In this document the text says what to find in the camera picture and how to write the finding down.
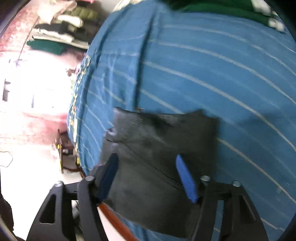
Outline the black leather jacket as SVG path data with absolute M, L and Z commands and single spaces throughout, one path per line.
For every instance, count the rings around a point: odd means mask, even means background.
M 111 154 L 118 171 L 105 204 L 147 230 L 185 238 L 194 206 L 180 180 L 176 157 L 191 175 L 213 172 L 218 120 L 198 110 L 186 114 L 113 110 L 113 126 L 104 136 L 100 164 Z

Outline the folded clothes pile on shelf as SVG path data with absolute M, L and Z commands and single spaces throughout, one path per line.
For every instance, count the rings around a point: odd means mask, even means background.
M 27 45 L 32 50 L 61 55 L 68 49 L 86 52 L 103 19 L 94 1 L 43 1 Z

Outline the blue striped bed cover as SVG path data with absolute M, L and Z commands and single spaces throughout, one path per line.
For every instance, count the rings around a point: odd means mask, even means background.
M 270 240 L 295 214 L 295 40 L 235 16 L 121 1 L 81 63 L 68 132 L 85 173 L 113 108 L 220 118 L 215 179 L 239 179 Z

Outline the green sweatshirt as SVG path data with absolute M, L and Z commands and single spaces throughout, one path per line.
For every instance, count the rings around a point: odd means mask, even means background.
M 261 23 L 279 32 L 285 25 L 265 1 L 254 0 L 180 0 L 164 1 L 171 9 L 183 12 L 205 12 L 235 16 Z

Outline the brown wooden bed frame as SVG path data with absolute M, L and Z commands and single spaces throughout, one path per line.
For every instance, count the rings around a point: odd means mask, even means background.
M 102 224 L 109 240 L 137 240 L 104 203 L 98 206 L 98 212 L 102 218 Z

